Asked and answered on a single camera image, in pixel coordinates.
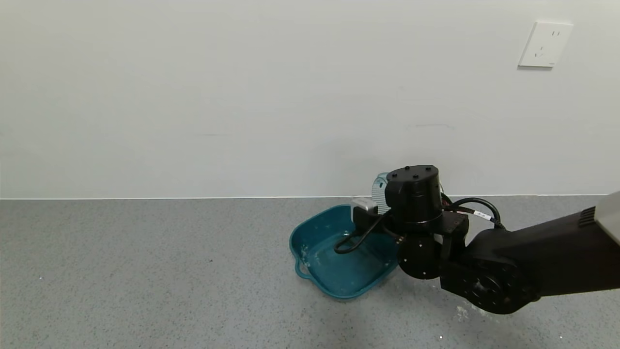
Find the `black robotic arm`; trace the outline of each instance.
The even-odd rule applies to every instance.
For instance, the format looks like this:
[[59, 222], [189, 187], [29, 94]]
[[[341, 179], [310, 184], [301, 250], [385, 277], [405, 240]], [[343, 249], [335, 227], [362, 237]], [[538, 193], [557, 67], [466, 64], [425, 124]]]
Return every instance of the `black robotic arm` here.
[[[521, 230], [495, 228], [465, 245], [466, 213], [442, 198], [438, 170], [406, 166], [387, 176], [390, 210], [356, 207], [356, 231], [387, 233], [399, 244], [399, 266], [418, 279], [439, 277], [441, 288], [481, 309], [510, 314], [543, 296], [620, 288], [620, 192], [581, 212]], [[337, 253], [348, 253], [354, 248]]]

